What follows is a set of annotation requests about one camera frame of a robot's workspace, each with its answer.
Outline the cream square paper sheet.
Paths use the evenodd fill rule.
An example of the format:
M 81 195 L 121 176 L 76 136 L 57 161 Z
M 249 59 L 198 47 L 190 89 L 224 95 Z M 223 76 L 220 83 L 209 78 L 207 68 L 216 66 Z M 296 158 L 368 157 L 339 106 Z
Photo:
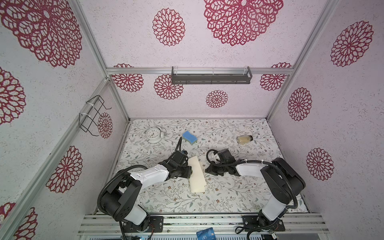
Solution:
M 191 193 L 205 192 L 207 183 L 198 157 L 189 158 L 188 166 L 192 167 L 192 174 L 189 178 Z

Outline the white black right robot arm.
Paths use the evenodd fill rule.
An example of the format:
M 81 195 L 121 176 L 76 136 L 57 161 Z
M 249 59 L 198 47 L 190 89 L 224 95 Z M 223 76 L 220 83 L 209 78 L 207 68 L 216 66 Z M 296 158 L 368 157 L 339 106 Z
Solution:
M 268 229 L 290 209 L 299 206 L 297 196 L 306 187 L 303 178 L 282 158 L 264 160 L 236 160 L 228 149 L 208 150 L 210 164 L 205 172 L 214 176 L 228 173 L 237 177 L 263 177 L 271 196 L 258 213 L 258 226 Z

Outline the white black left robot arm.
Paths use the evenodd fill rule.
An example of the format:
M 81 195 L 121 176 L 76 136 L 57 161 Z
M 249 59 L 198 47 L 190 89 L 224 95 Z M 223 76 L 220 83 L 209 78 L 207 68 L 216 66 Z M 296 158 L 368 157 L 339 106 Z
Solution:
M 116 222 L 147 228 L 150 214 L 136 204 L 140 192 L 170 179 L 189 179 L 193 171 L 188 159 L 187 151 L 176 150 L 152 168 L 135 165 L 118 171 L 99 193 L 98 209 Z

